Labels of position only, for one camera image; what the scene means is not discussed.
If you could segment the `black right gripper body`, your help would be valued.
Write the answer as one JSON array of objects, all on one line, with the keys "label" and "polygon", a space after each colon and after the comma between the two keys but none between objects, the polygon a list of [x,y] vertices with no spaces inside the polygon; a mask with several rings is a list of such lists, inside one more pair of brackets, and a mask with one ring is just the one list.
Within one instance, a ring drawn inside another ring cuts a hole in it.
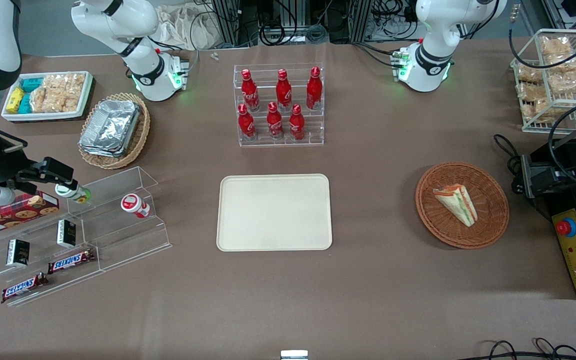
[{"label": "black right gripper body", "polygon": [[6,153],[5,149],[10,146],[12,143],[0,136],[0,187],[31,195],[36,194],[37,185],[17,179],[18,172],[32,168],[35,162],[28,159],[23,150]]}]

